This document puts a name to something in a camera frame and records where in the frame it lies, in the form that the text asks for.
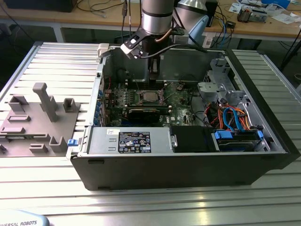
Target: slotted aluminum surface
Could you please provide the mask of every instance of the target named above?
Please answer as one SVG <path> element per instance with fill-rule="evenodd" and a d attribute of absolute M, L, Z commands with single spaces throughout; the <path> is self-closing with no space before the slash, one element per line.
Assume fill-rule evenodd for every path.
<path fill-rule="evenodd" d="M 44 44 L 47 48 L 56 46 L 57 43 Z M 62 46 L 65 49 L 71 47 L 69 44 Z M 95 45 L 79 44 L 77 48 L 91 46 Z M 57 54 L 41 57 L 37 53 L 31 62 L 50 60 L 51 63 L 57 61 L 55 64 L 70 64 L 70 56 L 81 58 L 77 54 L 67 55 L 69 60 L 63 62 L 57 60 Z M 92 75 L 23 74 L 16 84 L 19 84 L 17 88 L 26 88 L 31 86 L 30 82 L 56 79 L 67 81 L 64 88 L 69 89 L 68 82 L 74 85 L 76 83 L 73 82 L 93 81 Z M 82 103 L 81 114 L 84 117 L 88 96 L 81 96 L 79 92 L 72 97 Z M 2 101 L 2 119 L 8 109 Z M 78 121 L 77 126 L 80 129 L 83 122 Z M 300 187 L 300 159 L 284 170 L 269 172 L 251 186 L 91 192 L 84 188 L 75 169 L 64 157 L 0 158 L 0 209 L 44 214 L 55 226 L 297 226 L 301 223 Z"/>
<path fill-rule="evenodd" d="M 283 74 L 256 51 L 233 50 L 287 134 L 301 150 L 301 97 Z M 234 77 L 243 90 L 237 76 Z"/>

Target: workbench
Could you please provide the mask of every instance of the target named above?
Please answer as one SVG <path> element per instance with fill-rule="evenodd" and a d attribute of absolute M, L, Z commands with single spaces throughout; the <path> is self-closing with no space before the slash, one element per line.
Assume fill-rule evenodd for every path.
<path fill-rule="evenodd" d="M 99 0 L 91 0 L 91 4 L 99 3 Z M 228 20 L 236 23 L 233 38 L 246 38 L 258 40 L 277 40 L 277 41 L 294 41 L 300 28 L 298 23 L 284 24 L 272 18 L 268 18 L 266 23 L 241 23 L 237 21 L 237 14 L 228 12 L 231 3 L 235 0 L 220 0 L 220 6 L 223 14 Z M 119 4 L 120 0 L 112 0 L 110 3 L 103 4 L 99 8 L 106 8 L 112 5 Z M 80 7 L 89 9 L 86 1 L 80 4 Z M 56 40 L 64 42 L 62 28 L 82 28 L 96 30 L 121 30 L 122 5 L 105 10 L 106 18 L 95 15 L 91 12 L 81 11 L 75 8 L 71 13 L 40 11 L 40 10 L 24 10 L 24 9 L 7 9 L 7 12 L 20 25 L 34 25 L 52 27 Z M 301 10 L 301 6 L 289 5 L 288 10 Z M 140 23 L 139 4 L 131 4 L 131 21 L 132 31 L 136 30 Z M 125 31 L 129 31 L 128 16 L 125 22 Z M 0 24 L 14 24 L 9 17 L 0 10 Z M 218 24 L 218 20 L 214 20 L 211 27 L 207 27 L 203 35 L 206 37 L 203 47 L 208 48 L 211 45 L 212 38 L 220 34 L 222 28 Z"/>
<path fill-rule="evenodd" d="M 33 46 L 0 92 L 0 120 L 6 118 L 13 94 L 39 102 L 32 86 L 46 82 L 48 94 L 56 101 L 68 97 L 81 103 L 73 138 L 83 136 L 98 65 L 97 47 L 74 43 Z M 300 140 L 294 142 L 301 146 Z M 110 192 L 87 190 L 65 157 L 0 158 L 0 209 L 43 214 L 54 226 L 96 222 L 106 226 L 297 226 L 301 222 L 300 187 L 300 158 L 251 186 Z"/>

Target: blue cable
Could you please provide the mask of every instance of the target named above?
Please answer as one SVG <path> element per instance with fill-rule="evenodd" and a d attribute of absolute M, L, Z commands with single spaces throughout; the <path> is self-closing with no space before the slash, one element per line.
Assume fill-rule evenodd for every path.
<path fill-rule="evenodd" d="M 231 107 L 227 107 L 227 108 L 224 110 L 223 114 L 222 114 L 222 119 L 223 119 L 225 125 L 226 125 L 232 132 L 234 132 L 234 129 L 227 123 L 226 113 L 227 113 L 228 110 L 232 110 L 232 111 L 233 111 L 237 129 L 238 129 L 238 130 L 241 130 L 241 131 L 245 131 L 245 130 L 242 128 L 241 124 L 239 123 L 238 115 L 237 115 L 235 109 L 233 109 L 233 108 L 231 108 Z"/>
<path fill-rule="evenodd" d="M 226 37 L 226 25 L 225 25 L 225 23 L 223 22 L 223 20 L 221 20 L 221 19 L 219 19 L 219 20 L 222 22 L 222 26 L 224 27 L 224 36 L 223 36 L 223 38 L 222 38 L 222 42 L 221 42 L 221 45 L 220 45 L 220 47 L 219 47 L 219 48 L 221 48 L 222 45 L 224 44 L 225 37 Z"/>

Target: power supply label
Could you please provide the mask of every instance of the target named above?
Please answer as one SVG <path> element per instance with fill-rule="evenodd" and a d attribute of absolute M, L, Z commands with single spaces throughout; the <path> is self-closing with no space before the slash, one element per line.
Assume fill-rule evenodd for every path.
<path fill-rule="evenodd" d="M 149 132 L 119 132 L 119 153 L 151 153 Z"/>

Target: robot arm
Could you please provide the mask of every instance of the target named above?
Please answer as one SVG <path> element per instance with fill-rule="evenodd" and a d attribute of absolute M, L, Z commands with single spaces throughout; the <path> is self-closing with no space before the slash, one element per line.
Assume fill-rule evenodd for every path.
<path fill-rule="evenodd" d="M 188 44 L 198 44 L 206 27 L 208 16 L 206 0 L 181 0 L 174 10 L 174 0 L 143 0 L 142 26 L 125 41 L 121 49 L 129 58 L 150 58 L 168 47 L 169 36 L 174 34 L 172 20 L 186 29 L 190 35 Z"/>

